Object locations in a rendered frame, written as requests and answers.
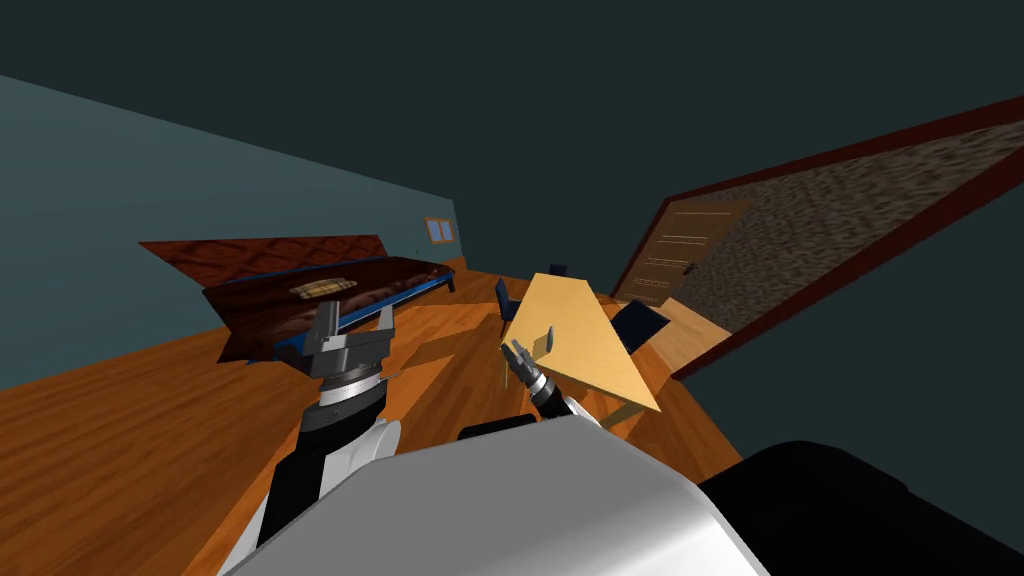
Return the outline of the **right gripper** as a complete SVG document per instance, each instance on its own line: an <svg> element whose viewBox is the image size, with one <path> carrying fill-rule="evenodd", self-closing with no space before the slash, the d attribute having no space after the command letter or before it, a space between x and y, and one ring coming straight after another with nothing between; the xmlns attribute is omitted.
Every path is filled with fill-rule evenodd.
<svg viewBox="0 0 1024 576"><path fill-rule="evenodd" d="M502 343L500 351L508 366L513 369L526 388L544 387L544 373L538 368L529 353L516 339L513 339L511 344Z"/></svg>

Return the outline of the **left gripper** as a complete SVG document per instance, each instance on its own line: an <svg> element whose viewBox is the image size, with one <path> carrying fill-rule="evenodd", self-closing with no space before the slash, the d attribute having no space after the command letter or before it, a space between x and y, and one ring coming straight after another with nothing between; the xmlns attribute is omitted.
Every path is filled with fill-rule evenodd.
<svg viewBox="0 0 1024 576"><path fill-rule="evenodd" d="M379 312L375 331L337 335L340 303L319 302L304 340L301 371L323 378L380 364L395 336L394 306Z"/></svg>

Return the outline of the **light wooden table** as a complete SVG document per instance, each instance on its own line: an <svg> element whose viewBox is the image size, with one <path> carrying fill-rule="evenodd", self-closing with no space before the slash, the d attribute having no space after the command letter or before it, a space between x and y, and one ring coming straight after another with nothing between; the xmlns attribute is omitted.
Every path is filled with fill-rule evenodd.
<svg viewBox="0 0 1024 576"><path fill-rule="evenodd" d="M501 343L516 339L534 358L534 341L549 326L554 327L552 352L534 362L620 401L621 407L601 421L603 427L644 410L662 410L586 281L537 273Z"/></svg>

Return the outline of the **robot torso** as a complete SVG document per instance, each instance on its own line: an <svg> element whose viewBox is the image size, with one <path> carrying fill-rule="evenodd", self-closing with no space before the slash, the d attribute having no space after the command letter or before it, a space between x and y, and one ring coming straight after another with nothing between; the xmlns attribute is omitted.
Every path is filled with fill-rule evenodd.
<svg viewBox="0 0 1024 576"><path fill-rule="evenodd" d="M227 576L770 576L703 492L581 416L372 461Z"/></svg>

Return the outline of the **brown wooden door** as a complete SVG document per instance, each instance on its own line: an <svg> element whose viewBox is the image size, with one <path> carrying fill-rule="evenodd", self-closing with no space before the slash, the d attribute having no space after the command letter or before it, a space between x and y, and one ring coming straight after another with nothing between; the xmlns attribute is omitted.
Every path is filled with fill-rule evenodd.
<svg viewBox="0 0 1024 576"><path fill-rule="evenodd" d="M613 298L662 306L724 240L750 205L749 200L677 200L668 204Z"/></svg>

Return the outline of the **dark brown bed blue frame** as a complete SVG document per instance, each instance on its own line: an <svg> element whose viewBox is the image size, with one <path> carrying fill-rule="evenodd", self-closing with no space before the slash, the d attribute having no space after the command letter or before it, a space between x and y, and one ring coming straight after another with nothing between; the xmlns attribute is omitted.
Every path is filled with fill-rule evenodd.
<svg viewBox="0 0 1024 576"><path fill-rule="evenodd" d="M376 235L153 241L143 248L202 286L229 331L219 360L289 361L319 302L338 304L345 333L388 305L445 286L454 271L387 254Z"/></svg>

